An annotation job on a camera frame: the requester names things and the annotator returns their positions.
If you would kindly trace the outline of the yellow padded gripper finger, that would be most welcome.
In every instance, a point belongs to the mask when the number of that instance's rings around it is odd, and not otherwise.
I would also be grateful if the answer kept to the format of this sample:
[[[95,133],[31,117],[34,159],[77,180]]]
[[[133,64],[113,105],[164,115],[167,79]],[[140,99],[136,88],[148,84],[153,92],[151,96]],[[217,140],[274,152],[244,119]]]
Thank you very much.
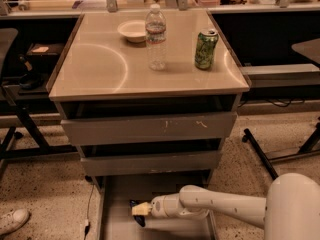
[[[143,202],[140,204],[134,203],[131,208],[133,216],[147,216],[152,211],[152,205],[148,202]]]

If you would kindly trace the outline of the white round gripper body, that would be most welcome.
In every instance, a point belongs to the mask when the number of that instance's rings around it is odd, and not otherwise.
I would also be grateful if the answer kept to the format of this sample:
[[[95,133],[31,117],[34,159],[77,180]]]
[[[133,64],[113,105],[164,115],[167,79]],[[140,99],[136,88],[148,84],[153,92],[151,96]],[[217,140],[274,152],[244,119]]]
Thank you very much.
[[[157,196],[151,201],[151,215],[156,218],[174,218],[182,211],[178,194]]]

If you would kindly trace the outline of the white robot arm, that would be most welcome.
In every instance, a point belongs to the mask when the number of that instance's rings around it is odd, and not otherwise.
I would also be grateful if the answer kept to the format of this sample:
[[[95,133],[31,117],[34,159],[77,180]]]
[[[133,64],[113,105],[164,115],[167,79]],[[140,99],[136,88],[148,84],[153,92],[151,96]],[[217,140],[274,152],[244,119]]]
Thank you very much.
[[[186,185],[131,208],[132,215],[202,219],[217,211],[264,230],[264,240],[320,240],[320,185],[297,173],[277,177],[266,197]]]

